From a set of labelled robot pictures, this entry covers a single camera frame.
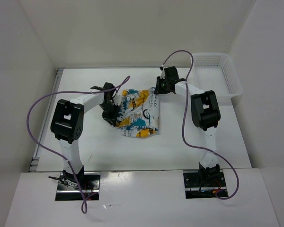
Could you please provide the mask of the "white teal yellow printed shorts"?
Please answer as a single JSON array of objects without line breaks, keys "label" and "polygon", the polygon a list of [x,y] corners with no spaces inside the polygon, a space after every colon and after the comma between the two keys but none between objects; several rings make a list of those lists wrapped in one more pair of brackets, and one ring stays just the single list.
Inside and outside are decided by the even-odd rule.
[{"label": "white teal yellow printed shorts", "polygon": [[155,88],[122,92],[115,127],[123,136],[147,138],[159,131],[160,97]]}]

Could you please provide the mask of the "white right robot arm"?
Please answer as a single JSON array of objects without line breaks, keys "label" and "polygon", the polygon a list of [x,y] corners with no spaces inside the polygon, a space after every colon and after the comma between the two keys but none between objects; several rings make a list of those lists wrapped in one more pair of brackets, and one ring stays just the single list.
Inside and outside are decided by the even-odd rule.
[{"label": "white right robot arm", "polygon": [[176,67],[160,67],[161,75],[156,79],[155,94],[163,95],[170,92],[187,98],[190,102],[191,117],[195,127],[202,130],[205,137],[205,152],[199,161],[199,186],[209,186],[220,174],[220,165],[215,155],[216,128],[221,119],[216,94],[204,91],[191,85],[186,79],[180,78]]}]

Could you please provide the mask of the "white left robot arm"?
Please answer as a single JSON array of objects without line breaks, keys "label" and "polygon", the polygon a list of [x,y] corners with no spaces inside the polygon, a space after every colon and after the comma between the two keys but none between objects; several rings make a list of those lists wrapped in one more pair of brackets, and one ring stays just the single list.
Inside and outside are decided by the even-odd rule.
[{"label": "white left robot arm", "polygon": [[102,118],[116,125],[119,105],[114,102],[117,88],[111,83],[103,87],[93,86],[96,94],[84,94],[73,100],[57,102],[50,130],[59,141],[63,156],[61,183],[79,189],[85,184],[84,165],[80,159],[79,138],[83,133],[84,114],[99,105]]}]

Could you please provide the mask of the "white plastic mesh basket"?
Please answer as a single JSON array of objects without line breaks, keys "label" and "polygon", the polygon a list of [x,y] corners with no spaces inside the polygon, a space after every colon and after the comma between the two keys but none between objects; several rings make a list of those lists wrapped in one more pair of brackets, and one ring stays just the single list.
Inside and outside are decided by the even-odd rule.
[{"label": "white plastic mesh basket", "polygon": [[243,94],[231,57],[225,53],[194,53],[194,80],[198,88],[212,90],[218,99],[232,99]]}]

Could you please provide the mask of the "aluminium table edge rail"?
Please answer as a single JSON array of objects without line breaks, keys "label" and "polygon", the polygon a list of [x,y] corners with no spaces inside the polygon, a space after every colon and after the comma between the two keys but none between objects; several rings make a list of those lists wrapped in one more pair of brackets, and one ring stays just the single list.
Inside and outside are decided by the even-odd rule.
[{"label": "aluminium table edge rail", "polygon": [[[58,90],[63,71],[64,71],[64,68],[58,68],[57,69],[55,81],[54,81],[51,93],[56,92]],[[41,142],[42,137],[43,137],[43,133],[44,133],[44,131],[46,131],[46,127],[48,125],[48,115],[49,115],[49,112],[50,112],[50,110],[53,106],[52,105],[52,99],[53,99],[52,97],[49,97],[49,101],[48,101],[47,109],[46,109],[46,112],[45,112],[44,120],[43,120],[42,127],[41,127],[41,130],[40,130],[38,139],[37,139],[39,143]],[[35,173],[37,171],[37,166],[38,166],[39,159],[40,159],[40,157],[38,156],[38,151],[39,151],[39,145],[36,144],[35,151],[34,151],[34,154],[33,154],[33,157],[32,157],[31,163],[30,163],[30,167],[29,167],[29,170],[28,170],[29,172]]]}]

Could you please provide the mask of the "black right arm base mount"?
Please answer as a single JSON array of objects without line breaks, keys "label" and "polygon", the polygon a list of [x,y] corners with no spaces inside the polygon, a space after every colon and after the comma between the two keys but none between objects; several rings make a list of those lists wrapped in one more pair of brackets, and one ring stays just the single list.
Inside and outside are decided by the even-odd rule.
[{"label": "black right arm base mount", "polygon": [[205,183],[201,182],[197,171],[184,172],[183,178],[186,199],[215,198],[216,193],[219,197],[228,197],[223,172],[220,172],[216,178]]}]

